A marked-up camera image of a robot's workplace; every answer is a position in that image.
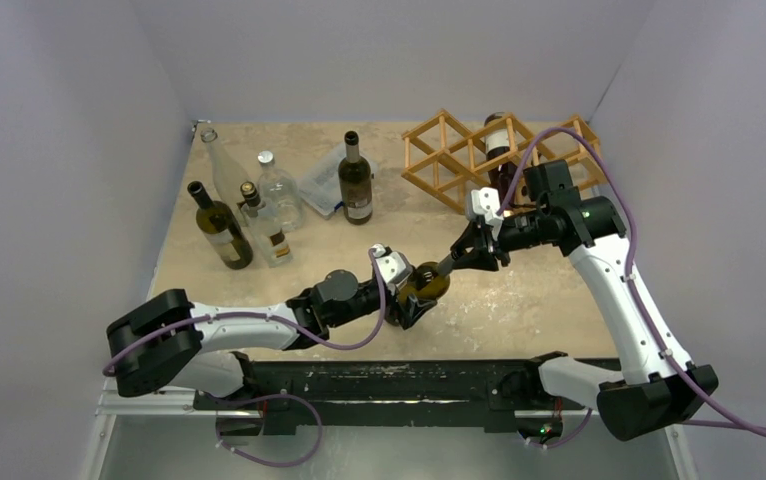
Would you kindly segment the clear tall glass bottle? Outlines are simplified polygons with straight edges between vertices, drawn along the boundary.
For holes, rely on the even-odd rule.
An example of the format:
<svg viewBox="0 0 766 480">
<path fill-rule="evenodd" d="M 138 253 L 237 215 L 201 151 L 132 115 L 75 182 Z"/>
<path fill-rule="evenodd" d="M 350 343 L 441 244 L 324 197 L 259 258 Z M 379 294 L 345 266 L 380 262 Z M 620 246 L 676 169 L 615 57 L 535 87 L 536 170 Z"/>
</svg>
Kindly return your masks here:
<svg viewBox="0 0 766 480">
<path fill-rule="evenodd" d="M 250 175 L 238 161 L 230 156 L 215 129 L 204 128 L 200 133 L 200 139 L 211 161 L 213 184 L 219 197 L 235 214 L 241 214 L 242 205 L 245 202 L 241 186 L 251 180 Z"/>
</svg>

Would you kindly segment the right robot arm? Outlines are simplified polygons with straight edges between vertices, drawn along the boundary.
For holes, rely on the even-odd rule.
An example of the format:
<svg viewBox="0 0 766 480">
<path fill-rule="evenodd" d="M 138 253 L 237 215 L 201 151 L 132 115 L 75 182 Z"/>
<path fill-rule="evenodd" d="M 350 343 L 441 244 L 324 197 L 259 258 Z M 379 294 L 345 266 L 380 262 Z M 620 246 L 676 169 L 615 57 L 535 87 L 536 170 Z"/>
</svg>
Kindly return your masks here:
<svg viewBox="0 0 766 480">
<path fill-rule="evenodd" d="M 568 166 L 551 161 L 524 171 L 536 210 L 505 217 L 496 189 L 469 192 L 469 221 L 451 247 L 455 270 L 496 271 L 516 250 L 551 244 L 584 280 L 615 344 L 620 368 L 607 370 L 563 353 L 534 358 L 520 392 L 535 407 L 565 397 L 598 411 L 620 441 L 683 423 L 719 386 L 710 365 L 697 365 L 670 334 L 630 258 L 631 243 L 615 205 L 584 199 Z"/>
</svg>

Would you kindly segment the clear squat glass bottle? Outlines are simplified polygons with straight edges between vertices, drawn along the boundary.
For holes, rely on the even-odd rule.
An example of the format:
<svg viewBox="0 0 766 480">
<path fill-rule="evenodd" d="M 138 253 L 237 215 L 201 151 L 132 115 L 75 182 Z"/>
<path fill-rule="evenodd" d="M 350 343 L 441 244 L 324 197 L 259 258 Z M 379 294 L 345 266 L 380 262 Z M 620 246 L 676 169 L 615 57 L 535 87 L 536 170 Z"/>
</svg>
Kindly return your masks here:
<svg viewBox="0 0 766 480">
<path fill-rule="evenodd" d="M 271 151 L 259 152 L 257 160 L 262 169 L 258 179 L 261 196 L 275 208 L 284 231 L 298 230 L 303 226 L 305 217 L 296 181 L 276 165 Z"/>
</svg>

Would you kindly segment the wooden wine rack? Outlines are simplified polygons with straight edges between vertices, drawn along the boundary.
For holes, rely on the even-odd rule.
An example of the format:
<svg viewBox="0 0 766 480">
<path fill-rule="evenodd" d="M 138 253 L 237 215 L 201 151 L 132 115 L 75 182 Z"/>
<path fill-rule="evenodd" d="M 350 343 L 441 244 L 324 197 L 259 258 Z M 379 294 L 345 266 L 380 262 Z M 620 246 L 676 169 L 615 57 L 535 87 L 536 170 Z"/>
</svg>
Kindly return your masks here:
<svg viewBox="0 0 766 480">
<path fill-rule="evenodd" d="M 445 109 L 406 131 L 402 177 L 462 214 L 469 191 L 490 185 L 490 169 L 503 164 L 537 165 L 551 160 L 568 164 L 574 185 L 591 190 L 606 183 L 592 155 L 575 139 L 551 133 L 533 144 L 537 133 L 514 114 L 504 112 L 473 128 Z"/>
</svg>

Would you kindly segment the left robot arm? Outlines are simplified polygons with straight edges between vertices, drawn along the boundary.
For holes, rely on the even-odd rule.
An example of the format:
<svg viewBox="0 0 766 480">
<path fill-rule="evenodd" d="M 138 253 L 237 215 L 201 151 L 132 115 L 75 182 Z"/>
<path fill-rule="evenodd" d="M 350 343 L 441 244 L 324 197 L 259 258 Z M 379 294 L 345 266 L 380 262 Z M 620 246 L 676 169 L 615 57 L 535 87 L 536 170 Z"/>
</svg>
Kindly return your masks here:
<svg viewBox="0 0 766 480">
<path fill-rule="evenodd" d="M 169 289 L 107 327 L 111 359 L 103 373 L 115 378 L 123 397 L 178 386 L 243 409 L 256 399 L 257 382 L 240 350 L 337 350 L 331 329 L 372 314 L 408 329 L 449 286 L 449 277 L 428 262 L 390 283 L 375 277 L 361 282 L 347 270 L 334 270 L 297 296 L 259 308 L 205 305 L 190 301 L 182 289 Z"/>
</svg>

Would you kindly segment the green bottle cream label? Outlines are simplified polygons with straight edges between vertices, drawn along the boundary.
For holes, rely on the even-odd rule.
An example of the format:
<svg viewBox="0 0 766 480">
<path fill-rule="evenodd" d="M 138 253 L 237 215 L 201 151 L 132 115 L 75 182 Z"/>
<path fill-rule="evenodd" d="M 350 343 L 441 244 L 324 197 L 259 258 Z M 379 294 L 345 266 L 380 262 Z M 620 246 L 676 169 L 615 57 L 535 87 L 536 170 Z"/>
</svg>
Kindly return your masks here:
<svg viewBox="0 0 766 480">
<path fill-rule="evenodd" d="M 190 182 L 187 192 L 197 204 L 196 225 L 222 263 L 231 270 L 248 267 L 253 250 L 229 207 L 213 200 L 200 181 Z"/>
</svg>

